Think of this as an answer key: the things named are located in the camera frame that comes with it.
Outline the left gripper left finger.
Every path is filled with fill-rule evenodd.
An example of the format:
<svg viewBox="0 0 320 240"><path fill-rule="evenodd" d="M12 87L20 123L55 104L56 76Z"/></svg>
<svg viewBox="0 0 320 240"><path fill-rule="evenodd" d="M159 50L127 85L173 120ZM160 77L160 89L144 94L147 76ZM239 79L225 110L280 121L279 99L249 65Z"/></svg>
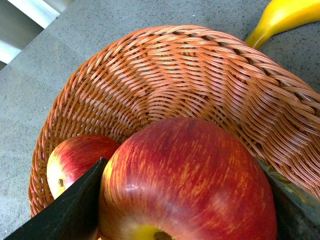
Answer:
<svg viewBox="0 0 320 240"><path fill-rule="evenodd" d="M101 158L48 207L7 240L97 240L98 199L107 160Z"/></svg>

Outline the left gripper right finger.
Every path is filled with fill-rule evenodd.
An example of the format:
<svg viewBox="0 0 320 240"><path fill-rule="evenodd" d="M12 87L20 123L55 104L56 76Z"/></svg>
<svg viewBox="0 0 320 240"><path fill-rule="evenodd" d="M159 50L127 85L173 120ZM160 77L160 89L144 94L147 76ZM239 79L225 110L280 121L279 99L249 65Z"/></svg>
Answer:
<svg viewBox="0 0 320 240"><path fill-rule="evenodd" d="M320 200L294 184L272 166L255 158L271 186L277 219L278 240L318 240Z"/></svg>

